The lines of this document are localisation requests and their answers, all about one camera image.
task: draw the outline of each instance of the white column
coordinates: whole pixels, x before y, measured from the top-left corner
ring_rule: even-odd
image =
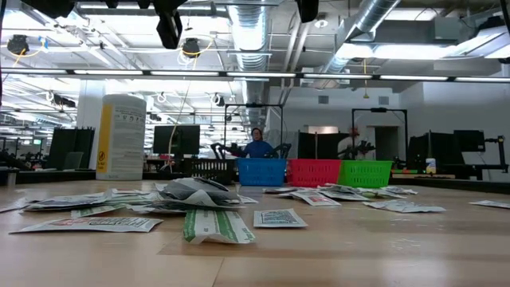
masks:
[[[99,129],[101,111],[103,108],[103,96],[105,94],[105,81],[82,80],[80,83],[80,97],[78,98],[78,115],[76,117],[77,128],[92,127],[94,142],[90,151],[88,168],[96,169],[97,143],[99,141]]]

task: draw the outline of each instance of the white container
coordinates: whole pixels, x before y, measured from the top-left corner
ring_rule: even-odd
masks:
[[[96,179],[141,180],[147,103],[129,95],[103,97]]]

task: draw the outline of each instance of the silver duct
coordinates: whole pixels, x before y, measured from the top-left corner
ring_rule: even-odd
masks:
[[[265,6],[228,6],[232,21],[232,38],[237,50],[246,52],[263,51],[268,42],[268,8]],[[260,54],[236,55],[239,69],[243,72],[267,70],[268,59]],[[264,81],[243,81],[242,95],[245,103],[267,104],[269,101],[269,83]],[[247,108],[250,126],[262,126],[265,123],[266,109]]]
[[[359,12],[354,17],[346,19],[339,27],[336,35],[340,44],[337,52],[323,67],[322,73],[340,73],[350,61],[348,58],[337,56],[338,51],[346,40],[358,37],[364,33],[372,33],[384,21],[384,18],[400,3],[400,0],[363,0],[359,5]],[[316,81],[315,88],[326,88],[329,81]]]

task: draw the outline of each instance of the red basket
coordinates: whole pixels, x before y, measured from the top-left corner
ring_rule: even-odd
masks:
[[[336,183],[340,171],[339,159],[290,159],[287,180],[293,187],[317,187]]]

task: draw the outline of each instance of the wooden table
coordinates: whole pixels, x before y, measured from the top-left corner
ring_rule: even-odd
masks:
[[[25,195],[73,195],[152,182],[71,182],[0,189],[0,206]],[[60,232],[8,235],[8,231],[63,213],[0,214],[0,286],[510,286],[510,210],[469,205],[510,196],[414,187],[414,202],[443,206],[443,214],[399,214],[345,202],[311,207],[275,199],[260,188],[241,194],[260,201],[241,212],[294,208],[303,230],[254,229],[257,243],[190,245],[182,216],[148,234]],[[136,216],[128,210],[105,216]]]

